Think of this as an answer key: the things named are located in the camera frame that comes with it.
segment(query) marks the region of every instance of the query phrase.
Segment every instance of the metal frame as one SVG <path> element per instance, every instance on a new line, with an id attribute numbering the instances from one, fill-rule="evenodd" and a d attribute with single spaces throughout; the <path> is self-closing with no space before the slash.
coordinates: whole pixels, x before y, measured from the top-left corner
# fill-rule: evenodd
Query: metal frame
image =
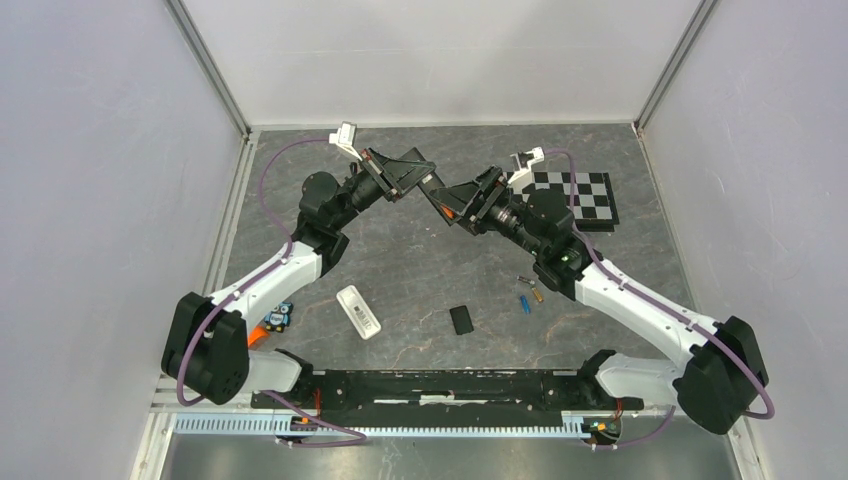
<path id="1" fill-rule="evenodd" d="M 642 111 L 639 112 L 639 116 L 633 122 L 633 126 L 637 131 L 645 128 L 645 125 L 651 120 L 651 117 L 657 110 L 657 106 L 665 96 L 665 92 L 668 91 L 671 82 L 674 81 L 674 77 L 677 76 L 680 66 L 683 64 L 686 56 L 689 55 L 692 45 L 695 43 L 701 30 L 703 30 L 707 20 L 709 20 L 718 1 L 701 0 L 701 3 L 698 4 L 698 8 L 689 20 L 686 30 L 683 31 L 683 36 L 677 42 L 677 46 L 674 48 L 674 52 L 672 52 L 668 63 L 666 63 L 665 68 L 660 74 L 660 78 L 657 80 L 656 85 L 654 85 L 653 90 L 651 90 L 651 94 L 648 95 L 645 106 L 642 107 Z"/>
<path id="2" fill-rule="evenodd" d="M 662 100 L 664 94 L 669 88 L 669 85 L 672 83 L 674 77 L 680 69 L 682 62 L 685 60 L 688 55 L 694 41 L 702 31 L 705 23 L 709 19 L 711 13 L 715 5 L 718 3 L 718 0 L 702 0 L 698 5 L 697 10 L 695 11 L 692 19 L 686 27 L 686 30 L 675 47 L 674 52 L 669 58 L 668 63 L 663 69 L 662 74 L 660 75 L 656 85 L 654 86 L 651 94 L 649 95 L 644 107 L 642 108 L 639 116 L 633 122 L 634 131 L 639 138 L 640 144 L 642 145 L 643 153 L 645 154 L 645 158 L 647 159 L 647 152 L 644 149 L 644 142 L 642 139 L 642 129 L 644 126 L 650 121 L 652 115 L 656 111 L 657 106 Z M 223 285 L 224 274 L 226 273 L 227 263 L 229 261 L 230 251 L 232 249 L 232 242 L 235 236 L 236 226 L 238 224 L 239 215 L 241 213 L 242 203 L 245 197 L 247 183 L 250 171 L 253 166 L 253 159 L 256 154 L 256 147 L 259 134 L 262 130 L 294 130 L 294 129 L 306 129 L 308 126 L 304 125 L 269 125 L 262 128 L 257 128 L 255 133 L 252 133 L 251 126 L 248 124 L 241 110 L 239 109 L 232 93 L 227 87 L 226 82 L 224 81 L 220 71 L 215 64 L 211 54 L 209 53 L 206 44 L 203 42 L 196 25 L 191 19 L 191 16 L 188 13 L 188 10 L 185 7 L 185 4 L 182 0 L 165 0 L 165 4 L 170 10 L 171 14 L 174 17 L 175 22 L 177 23 L 180 31 L 185 37 L 189 47 L 194 53 L 198 63 L 200 64 L 202 70 L 206 74 L 210 83 L 216 91 L 216 94 L 223 102 L 224 107 L 230 116 L 233 125 L 236 129 L 241 132 L 244 136 L 244 144 L 242 147 L 241 154 L 239 156 L 239 162 L 235 169 L 235 174 L 233 178 L 233 182 L 230 187 L 230 192 L 228 195 L 227 203 L 224 208 L 222 221 L 219 227 L 218 237 L 216 239 L 216 243 L 214 249 L 212 251 L 212 258 L 210 261 L 209 270 L 206 275 L 206 279 L 204 282 L 204 291 L 212 292 L 219 289 Z M 550 123 L 550 122 L 523 122 L 521 124 L 535 124 L 535 123 Z M 445 122 L 439 123 L 440 126 L 453 126 L 458 125 L 454 122 Z M 396 124 L 386 124 L 379 126 L 401 126 Z M 324 125 L 318 126 L 315 125 L 316 128 L 324 128 Z M 673 225 L 669 224 L 669 228 L 671 229 L 673 243 L 675 248 L 677 249 L 677 236 L 675 235 Z M 696 303 L 695 297 L 691 295 L 693 301 Z M 256 410 L 251 408 L 250 400 L 251 393 L 243 393 L 239 394 L 236 398 L 233 399 L 232 402 L 223 405 L 217 406 L 210 402 L 204 401 L 200 402 L 198 405 L 191 407 L 190 409 L 186 409 L 179 405 L 176 401 L 176 381 L 170 377 L 163 375 L 160 378 L 159 384 L 157 385 L 156 393 L 153 397 L 153 402 L 150 408 L 150 413 L 148 414 L 147 423 L 144 429 L 144 434 L 142 437 L 141 445 L 139 446 L 138 453 L 136 456 L 136 461 L 133 464 L 132 474 L 130 478 L 134 480 L 157 480 L 161 477 L 163 468 L 165 466 L 165 460 L 168 453 L 168 449 L 170 447 L 171 440 L 175 433 L 180 433 L 185 430 L 187 423 L 191 419 L 200 419 L 201 417 L 208 420 L 211 419 L 224 419 L 228 418 L 231 420 L 268 420 L 265 416 L 271 415 L 274 419 L 277 419 L 281 416 L 291 416 L 292 412 L 288 410 Z M 610 412 L 563 412 L 563 420 L 566 422 L 568 419 L 578 419 L 581 417 L 594 417 L 594 416 L 608 416 Z M 660 416 L 663 413 L 655 408 L 653 410 L 647 408 L 646 410 L 640 413 L 631 412 L 633 416 L 637 415 L 656 415 Z M 242 434 L 261 434 L 267 432 L 241 432 Z M 370 435 L 375 435 L 375 433 L 379 436 L 381 432 L 368 432 Z M 397 432 L 382 432 L 386 435 L 396 435 Z M 426 434 L 432 435 L 463 435 L 465 432 L 426 432 Z M 527 436 L 528 432 L 526 431 L 516 431 L 516 432 L 496 432 L 501 433 L 502 436 Z M 529 432 L 530 435 L 560 435 L 561 432 Z M 750 426 L 746 419 L 741 419 L 739 422 L 734 425 L 733 429 L 728 434 L 731 447 L 741 474 L 741 478 L 743 480 L 764 480 L 765 474 L 763 469 L 759 463 L 759 458 L 756 454 L 756 446 L 753 441 L 753 437 L 750 432 Z"/>
<path id="3" fill-rule="evenodd" d="M 259 435 L 259 436 L 338 436 L 329 428 L 304 432 L 292 428 L 298 416 L 290 410 L 265 410 L 242 415 L 193 413 L 177 414 L 173 433 L 183 435 Z M 583 417 L 562 415 L 557 427 L 351 427 L 368 437 L 417 438 L 589 438 L 581 431 Z"/>
<path id="4" fill-rule="evenodd" d="M 209 261 L 209 270 L 206 272 L 206 279 L 203 282 L 203 293 L 220 290 L 224 285 L 224 276 L 227 273 L 227 264 L 230 261 L 230 252 L 233 249 L 236 227 L 247 193 L 250 171 L 253 169 L 253 159 L 256 156 L 259 135 L 259 132 L 251 133 L 242 144 L 233 181 L 230 184 L 230 192 L 227 195 L 227 203 L 224 205 L 223 216 L 218 227 L 218 235 L 215 238 L 215 246 Z"/>
<path id="5" fill-rule="evenodd" d="M 236 130 L 238 130 L 242 136 L 246 137 L 250 135 L 250 124 L 241 113 L 241 109 L 239 109 L 235 97 L 233 97 L 232 92 L 230 92 L 227 82 L 224 81 L 221 71 L 218 70 L 218 66 L 215 64 L 212 54 L 209 53 L 209 49 L 206 47 L 206 43 L 200 36 L 200 31 L 191 19 L 191 15 L 189 15 L 185 4 L 182 0 L 165 0 L 165 5 L 174 17 L 174 21 L 179 27 L 180 32 L 183 34 L 186 43 L 188 43 L 189 48 L 194 54 L 194 57 L 197 59 L 197 63 L 200 64 L 200 68 L 203 70 L 203 73 L 206 74 L 206 78 L 209 79 L 209 83 L 212 84 L 212 88 L 215 89 L 215 93 L 218 95 L 218 98 L 220 98 L 221 102 L 223 102 L 227 115 L 229 115 L 230 120 L 236 127 Z"/>

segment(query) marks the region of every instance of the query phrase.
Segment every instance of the white wall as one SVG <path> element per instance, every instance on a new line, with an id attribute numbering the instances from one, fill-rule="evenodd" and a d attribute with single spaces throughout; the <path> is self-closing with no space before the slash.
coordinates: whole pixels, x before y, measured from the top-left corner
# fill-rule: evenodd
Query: white wall
<path id="1" fill-rule="evenodd" d="M 238 135 L 162 2 L 0 10 L 0 478 L 127 478 Z"/>
<path id="2" fill-rule="evenodd" d="M 751 322 L 774 478 L 844 478 L 848 4 L 721 2 L 646 131 L 706 313 Z"/>
<path id="3" fill-rule="evenodd" d="M 185 0 L 254 125 L 629 121 L 698 0 Z"/>

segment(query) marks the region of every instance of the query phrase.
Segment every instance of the gray countertop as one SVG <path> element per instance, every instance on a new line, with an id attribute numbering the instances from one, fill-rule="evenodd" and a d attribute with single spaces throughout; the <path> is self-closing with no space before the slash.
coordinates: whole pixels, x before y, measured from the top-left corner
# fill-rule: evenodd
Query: gray countertop
<path id="1" fill-rule="evenodd" d="M 259 138 L 248 193 L 226 273 L 233 282 L 279 250 L 283 237 L 262 213 L 259 176 L 281 147 L 327 131 L 264 132 Z M 592 234 L 599 251 L 648 287 L 691 306 L 679 259 L 660 209 L 648 165 L 628 125 L 532 125 L 362 129 L 357 147 L 399 156 L 411 147 L 438 165 L 446 184 L 474 178 L 489 165 L 508 169 L 509 155 L 535 146 L 566 147 L 578 171 L 609 172 L 621 224 L 612 234 Z M 284 153 L 266 179 L 269 206 L 294 228 L 300 185 L 327 171 L 341 181 L 347 157 L 335 147 L 309 144 Z M 544 169 L 567 171 L 563 157 Z M 324 278 L 298 291 L 292 326 L 274 334 L 263 350 L 286 348 L 316 368 L 572 368 L 597 350 L 659 357 L 646 341 L 606 315 L 553 294 L 537 304 L 515 280 L 534 277 L 532 258 L 489 233 L 472 237 L 448 228 L 420 192 L 396 204 L 378 201 L 350 225 L 344 258 Z M 357 335 L 335 294 L 356 285 L 383 330 Z M 519 295 L 527 296 L 526 315 Z M 448 310 L 467 305 L 474 332 L 457 336 Z"/>

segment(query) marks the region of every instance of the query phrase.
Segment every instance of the purple cable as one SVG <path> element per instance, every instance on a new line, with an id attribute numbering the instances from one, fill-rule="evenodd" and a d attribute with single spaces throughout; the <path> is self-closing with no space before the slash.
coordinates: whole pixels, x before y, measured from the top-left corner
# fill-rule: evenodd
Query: purple cable
<path id="1" fill-rule="evenodd" d="M 286 150 L 306 143 L 318 143 L 326 141 L 326 138 L 307 138 L 305 140 L 298 140 L 294 143 L 286 145 L 285 147 L 280 149 L 280 151 L 277 152 L 276 155 L 271 157 L 271 160 L 268 162 L 268 165 L 265 165 L 265 170 L 262 171 L 262 176 L 259 177 L 259 206 L 262 207 L 262 211 L 265 212 L 265 215 L 268 216 L 268 219 L 271 220 L 271 223 L 276 225 L 277 228 L 279 228 L 280 231 L 283 232 L 283 236 L 286 238 L 286 251 L 283 253 L 283 258 L 287 258 L 291 253 L 291 232 L 289 232 L 289 229 L 286 228 L 285 225 L 283 225 L 283 221 L 280 220 L 280 217 L 278 217 L 274 212 L 272 212 L 271 209 L 268 208 L 268 205 L 265 204 L 265 176 L 268 174 L 268 170 L 271 169 L 271 165 L 273 165 L 274 162 L 277 161 L 277 158 L 279 158 L 279 156 L 282 155 L 283 152 L 285 152 Z"/>
<path id="2" fill-rule="evenodd" d="M 289 443 L 290 447 L 293 447 L 293 448 L 350 447 L 350 446 L 353 446 L 353 445 L 362 445 L 363 443 L 365 443 L 368 440 L 368 437 L 366 437 L 364 433 L 360 433 L 360 432 L 351 430 L 349 428 L 345 428 L 345 427 L 341 427 L 339 425 L 334 425 L 332 423 L 325 422 L 324 420 L 321 420 L 318 417 L 315 417 L 313 415 L 310 415 L 310 414 L 304 412 L 303 410 L 297 408 L 297 406 L 295 406 L 293 403 L 291 403 L 288 400 L 286 400 L 285 398 L 283 398 L 282 395 L 278 394 L 277 392 L 275 392 L 273 390 L 262 390 L 262 393 L 264 393 L 265 395 L 268 395 L 269 397 L 273 398 L 274 400 L 282 403 L 283 406 L 285 406 L 289 410 L 294 411 L 296 414 L 300 415 L 301 417 L 308 418 L 309 421 L 314 422 L 316 425 L 321 425 L 322 427 L 326 427 L 326 428 L 329 428 L 331 430 L 335 430 L 339 433 L 346 433 L 348 435 L 353 435 L 354 437 L 356 437 L 353 440 L 341 440 L 341 441 L 338 441 L 338 442 L 324 442 L 324 443 L 293 443 L 292 442 L 292 443 Z"/>
<path id="3" fill-rule="evenodd" d="M 569 170 L 571 170 L 571 172 L 570 172 L 570 175 L 571 175 L 571 179 L 570 179 L 571 191 L 569 192 L 568 204 L 574 205 L 574 194 L 575 194 L 576 186 L 577 186 L 577 163 L 574 161 L 574 156 L 572 156 L 571 153 L 569 153 L 568 150 L 566 150 L 564 148 L 553 148 L 553 149 L 550 149 L 550 150 L 546 150 L 545 153 L 550 153 L 550 154 L 561 153 L 568 158 Z M 715 335 L 708 332 L 706 329 L 704 329 L 703 327 L 701 327 L 697 323 L 692 323 L 692 321 L 690 319 L 688 319 L 685 315 L 677 312 L 676 310 L 669 307 L 668 305 L 658 301 L 657 299 L 653 298 L 652 296 L 648 295 L 647 293 L 643 292 L 642 290 L 639 290 L 638 288 L 634 287 L 630 283 L 625 283 L 624 286 L 622 287 L 621 284 L 623 283 L 623 280 L 621 278 L 619 278 L 618 276 L 614 275 L 612 272 L 610 272 L 609 269 L 607 269 L 603 265 L 603 263 L 601 263 L 601 260 L 598 258 L 598 255 L 595 253 L 595 247 L 592 244 L 592 241 L 589 240 L 589 237 L 587 237 L 586 234 L 584 234 L 583 232 L 578 230 L 576 224 L 572 224 L 572 230 L 574 230 L 574 233 L 575 233 L 575 235 L 577 235 L 577 238 L 579 238 L 586 245 L 586 249 L 589 251 L 589 256 L 592 257 L 592 262 L 598 267 L 598 269 L 601 272 L 603 272 L 604 275 L 607 276 L 607 278 L 609 278 L 609 280 L 611 280 L 613 283 L 618 285 L 619 288 L 624 288 L 625 290 L 627 290 L 628 292 L 632 293 L 633 295 L 636 295 L 637 297 L 641 298 L 642 300 L 644 300 L 648 304 L 650 304 L 650 305 L 658 308 L 659 310 L 663 311 L 664 313 L 670 315 L 671 317 L 673 317 L 674 319 L 676 319 L 677 321 L 679 321 L 683 325 L 691 328 L 693 331 L 696 331 L 699 334 L 701 334 L 701 336 L 703 336 L 704 338 L 709 340 L 713 345 L 715 345 L 719 350 L 721 350 L 721 352 L 724 353 L 727 356 L 727 358 L 729 358 L 730 361 L 732 361 L 733 364 L 736 365 L 737 368 L 739 368 L 740 371 L 742 371 L 742 374 L 745 375 L 745 378 L 747 378 L 749 382 L 751 382 L 751 385 L 753 385 L 754 388 L 757 390 L 757 394 L 760 396 L 760 398 L 763 399 L 763 403 L 766 406 L 765 413 L 744 412 L 743 415 L 745 415 L 747 417 L 751 417 L 751 418 L 760 419 L 760 420 L 768 420 L 768 419 L 774 417 L 774 413 L 775 413 L 774 402 L 772 402 L 771 397 L 769 396 L 768 392 L 766 392 L 765 387 L 763 387 L 762 383 L 757 378 L 757 376 L 754 374 L 754 372 L 752 372 L 751 369 L 748 368 L 747 365 L 745 365 L 745 362 L 742 361 L 742 359 L 739 358 L 739 356 L 736 355 L 736 353 L 734 353 L 733 350 L 730 349 L 730 347 L 728 347 L 724 342 L 719 340 Z"/>
<path id="4" fill-rule="evenodd" d="M 268 217 L 271 219 L 271 221 L 277 227 L 279 227 L 280 230 L 282 230 L 283 236 L 286 239 L 286 251 L 285 251 L 285 254 L 283 255 L 283 258 L 286 258 L 286 257 L 289 256 L 289 254 L 291 254 L 291 250 L 292 250 L 291 234 L 289 233 L 288 229 L 286 229 L 285 225 L 283 225 L 283 222 L 280 221 L 280 219 L 277 218 L 277 216 L 274 215 L 274 213 L 271 212 L 271 209 L 269 209 L 268 206 L 265 204 L 265 192 L 264 192 L 265 175 L 268 174 L 268 170 L 271 168 L 271 165 L 274 164 L 274 162 L 277 160 L 277 158 L 279 158 L 279 156 L 283 152 L 288 150 L 289 148 L 292 148 L 292 147 L 297 146 L 297 145 L 302 145 L 304 143 L 314 143 L 314 142 L 324 142 L 324 141 L 326 141 L 326 140 L 324 140 L 322 138 L 313 138 L 313 139 L 307 139 L 307 140 L 300 140 L 300 141 L 294 142 L 290 145 L 286 145 L 285 147 L 282 148 L 282 150 L 277 152 L 277 154 L 274 155 L 271 158 L 271 161 L 269 161 L 268 165 L 265 166 L 265 170 L 262 172 L 262 176 L 259 177 L 259 204 L 262 206 L 262 210 L 265 211 L 265 213 L 268 215 Z M 244 293 L 245 290 L 252 287 L 256 282 L 258 282 L 259 280 L 264 278 L 265 275 L 268 275 L 269 273 L 273 272 L 274 269 L 276 269 L 277 266 L 279 266 L 279 265 L 280 265 L 279 262 L 274 262 L 271 265 L 269 265 L 267 268 L 262 270 L 261 272 L 257 273 L 253 277 L 249 278 L 246 282 L 244 282 L 244 284 L 242 284 L 239 287 L 239 292 Z M 179 373 L 177 374 L 177 400 L 180 402 L 180 405 L 190 407 L 192 405 L 197 404 L 199 401 L 203 400 L 202 396 L 198 396 L 197 398 L 194 398 L 192 400 L 187 400 L 185 398 L 185 376 L 186 376 L 186 372 L 188 371 L 188 362 L 191 359 L 192 354 L 194 354 L 194 349 L 197 348 L 197 344 L 200 342 L 200 338 L 203 336 L 203 332 L 205 332 L 206 328 L 209 327 L 209 324 L 212 323 L 212 319 L 215 318 L 215 316 L 218 315 L 218 313 L 221 310 L 223 310 L 224 307 L 229 305 L 230 302 L 232 302 L 233 300 L 235 300 L 235 295 L 229 294 L 221 301 L 221 303 L 216 305 L 215 308 L 213 308 L 212 311 L 209 312 L 209 315 L 206 315 L 206 318 L 204 318 L 203 321 L 200 322 L 200 325 L 197 327 L 197 330 L 194 332 L 194 336 L 192 336 L 191 340 L 188 342 L 188 346 L 186 347 L 186 351 L 183 354 L 183 360 L 182 360 L 182 362 L 180 362 Z"/>

